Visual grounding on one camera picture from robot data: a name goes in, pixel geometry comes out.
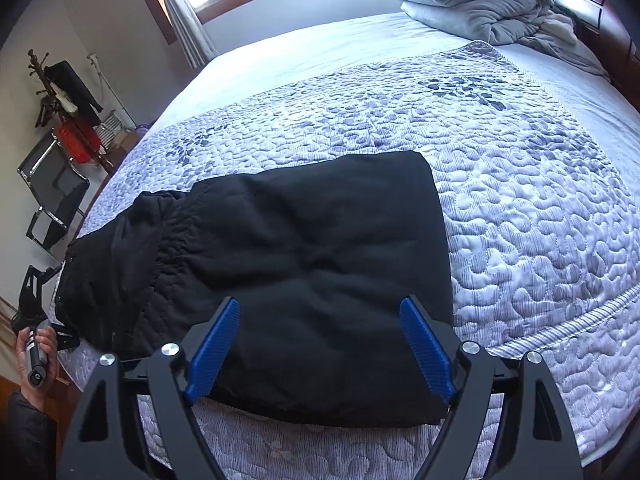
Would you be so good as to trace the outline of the person's left hand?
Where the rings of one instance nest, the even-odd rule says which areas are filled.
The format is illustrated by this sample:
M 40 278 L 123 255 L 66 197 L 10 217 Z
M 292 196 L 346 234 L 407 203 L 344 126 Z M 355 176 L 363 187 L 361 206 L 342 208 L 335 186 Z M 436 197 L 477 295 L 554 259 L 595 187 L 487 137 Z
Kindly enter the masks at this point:
M 21 394 L 43 412 L 48 392 L 58 376 L 58 340 L 53 327 L 38 328 L 35 333 L 28 327 L 20 330 L 16 336 L 15 354 L 21 376 Z M 42 381 L 35 386 L 29 377 L 38 367 Z

